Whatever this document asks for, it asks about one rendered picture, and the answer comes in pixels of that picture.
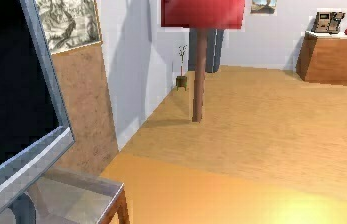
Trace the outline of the small framed wall picture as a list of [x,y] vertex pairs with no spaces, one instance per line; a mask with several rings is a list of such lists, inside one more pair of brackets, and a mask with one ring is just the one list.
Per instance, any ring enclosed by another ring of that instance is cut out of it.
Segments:
[[252,0],[252,14],[274,14],[277,0]]

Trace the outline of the grey framed television set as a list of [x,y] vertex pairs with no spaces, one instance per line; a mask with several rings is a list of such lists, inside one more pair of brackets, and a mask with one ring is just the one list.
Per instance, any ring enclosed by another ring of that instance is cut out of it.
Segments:
[[28,189],[73,143],[35,0],[0,0],[0,213],[35,224]]

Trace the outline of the red shade floor lamp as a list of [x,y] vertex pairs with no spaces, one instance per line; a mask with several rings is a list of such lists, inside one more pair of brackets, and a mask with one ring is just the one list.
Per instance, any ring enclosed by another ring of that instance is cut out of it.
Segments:
[[241,29],[245,0],[161,0],[161,26],[197,31],[193,122],[202,120],[209,29]]

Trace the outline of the glass top television stand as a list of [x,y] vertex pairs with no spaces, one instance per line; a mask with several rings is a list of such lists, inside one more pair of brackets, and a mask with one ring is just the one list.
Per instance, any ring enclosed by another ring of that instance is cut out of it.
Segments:
[[124,184],[52,168],[0,212],[0,224],[130,224]]

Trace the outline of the brown wooden counter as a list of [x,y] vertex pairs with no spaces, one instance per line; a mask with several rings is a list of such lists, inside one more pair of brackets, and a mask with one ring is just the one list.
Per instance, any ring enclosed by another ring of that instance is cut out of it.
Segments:
[[347,35],[306,31],[296,73],[305,82],[347,86]]

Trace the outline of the grey landscape framed picture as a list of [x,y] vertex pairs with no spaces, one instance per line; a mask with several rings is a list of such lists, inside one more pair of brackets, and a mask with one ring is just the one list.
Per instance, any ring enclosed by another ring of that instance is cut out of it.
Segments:
[[96,0],[35,0],[51,54],[101,41]]

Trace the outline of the small potted house plant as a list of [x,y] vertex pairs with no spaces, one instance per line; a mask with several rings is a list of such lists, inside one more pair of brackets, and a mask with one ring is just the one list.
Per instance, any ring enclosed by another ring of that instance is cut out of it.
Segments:
[[186,45],[179,47],[179,56],[181,59],[181,65],[180,65],[180,75],[176,77],[176,88],[179,89],[180,87],[183,87],[184,89],[187,89],[187,77],[184,75],[183,67],[184,67],[184,57],[186,52]]

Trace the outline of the beige coffee machine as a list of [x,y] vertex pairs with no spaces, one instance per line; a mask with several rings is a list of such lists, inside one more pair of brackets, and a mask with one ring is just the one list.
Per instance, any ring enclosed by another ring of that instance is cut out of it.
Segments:
[[314,20],[312,32],[338,34],[340,23],[345,18],[345,13],[339,12],[317,12]]

